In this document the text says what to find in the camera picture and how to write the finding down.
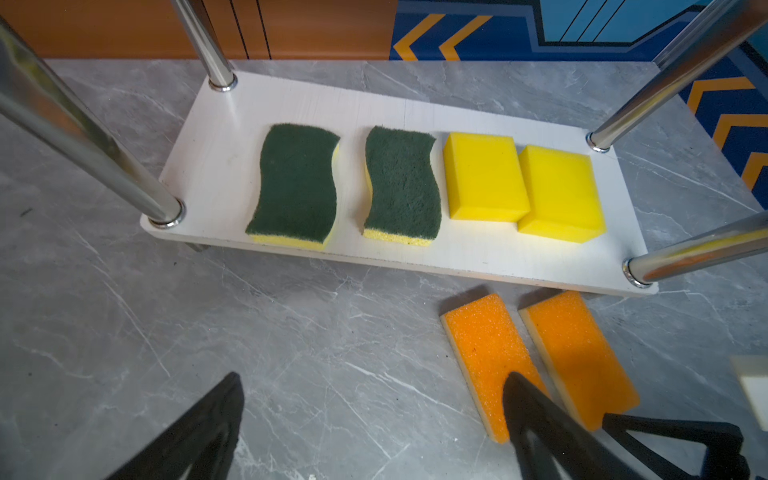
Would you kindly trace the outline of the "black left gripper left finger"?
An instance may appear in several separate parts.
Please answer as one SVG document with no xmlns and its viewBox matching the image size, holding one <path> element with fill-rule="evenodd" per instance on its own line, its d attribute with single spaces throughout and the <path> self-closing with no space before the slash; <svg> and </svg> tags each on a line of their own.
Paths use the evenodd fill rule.
<svg viewBox="0 0 768 480">
<path fill-rule="evenodd" d="M 225 479 L 244 410 L 241 377 L 227 374 L 112 479 Z"/>
</svg>

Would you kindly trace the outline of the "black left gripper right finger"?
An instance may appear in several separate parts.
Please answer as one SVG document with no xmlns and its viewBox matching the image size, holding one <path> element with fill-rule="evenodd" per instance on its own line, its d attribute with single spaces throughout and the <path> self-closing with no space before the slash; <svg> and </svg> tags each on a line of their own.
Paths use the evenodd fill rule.
<svg viewBox="0 0 768 480">
<path fill-rule="evenodd" d="M 525 479 L 541 479 L 545 472 L 535 459 L 529 433 L 535 434 L 550 454 L 549 471 L 558 462 L 573 479 L 640 477 L 522 374 L 508 375 L 502 405 L 509 438 Z"/>
</svg>

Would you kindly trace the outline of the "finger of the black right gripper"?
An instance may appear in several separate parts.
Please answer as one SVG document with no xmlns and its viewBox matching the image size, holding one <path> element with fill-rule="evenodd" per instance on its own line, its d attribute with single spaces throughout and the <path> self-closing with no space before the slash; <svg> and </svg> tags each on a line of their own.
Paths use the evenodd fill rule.
<svg viewBox="0 0 768 480">
<path fill-rule="evenodd" d="M 738 426 L 725 422 L 664 420 L 606 413 L 603 430 L 661 479 L 749 479 L 741 454 L 744 437 Z M 699 476 L 693 476 L 631 435 L 640 432 L 705 446 Z"/>
</svg>

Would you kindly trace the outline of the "yellow sponge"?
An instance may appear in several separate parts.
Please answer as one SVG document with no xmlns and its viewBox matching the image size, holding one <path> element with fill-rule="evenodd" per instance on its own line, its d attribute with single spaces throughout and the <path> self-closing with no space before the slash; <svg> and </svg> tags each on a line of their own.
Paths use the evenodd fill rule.
<svg viewBox="0 0 768 480">
<path fill-rule="evenodd" d="M 519 161 L 530 202 L 520 233 L 581 244 L 606 232 L 589 156 L 528 145 Z"/>
<path fill-rule="evenodd" d="M 531 211 L 513 138 L 452 132 L 443 158 L 451 219 L 515 223 Z"/>
</svg>

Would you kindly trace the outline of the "green wavy sponge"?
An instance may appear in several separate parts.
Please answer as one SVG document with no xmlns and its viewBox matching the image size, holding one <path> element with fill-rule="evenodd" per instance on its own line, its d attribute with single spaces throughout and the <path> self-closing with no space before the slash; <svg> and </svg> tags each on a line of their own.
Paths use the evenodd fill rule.
<svg viewBox="0 0 768 480">
<path fill-rule="evenodd" d="M 424 247 L 437 238 L 442 210 L 431 166 L 434 144 L 428 133 L 382 126 L 370 131 L 365 171 L 371 206 L 364 237 Z"/>
<path fill-rule="evenodd" d="M 337 215 L 333 161 L 340 137 L 275 124 L 260 153 L 260 192 L 245 233 L 256 243 L 321 251 Z"/>
</svg>

